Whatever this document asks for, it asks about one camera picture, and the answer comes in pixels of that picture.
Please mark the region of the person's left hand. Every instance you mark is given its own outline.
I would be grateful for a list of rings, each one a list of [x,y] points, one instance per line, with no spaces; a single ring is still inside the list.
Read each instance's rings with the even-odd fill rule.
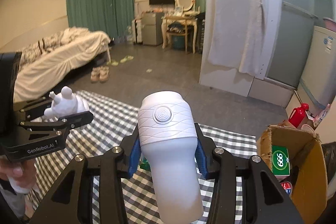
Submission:
[[[1,159],[1,180],[8,181],[11,177],[21,188],[32,188],[36,182],[35,160],[13,163],[7,159]]]

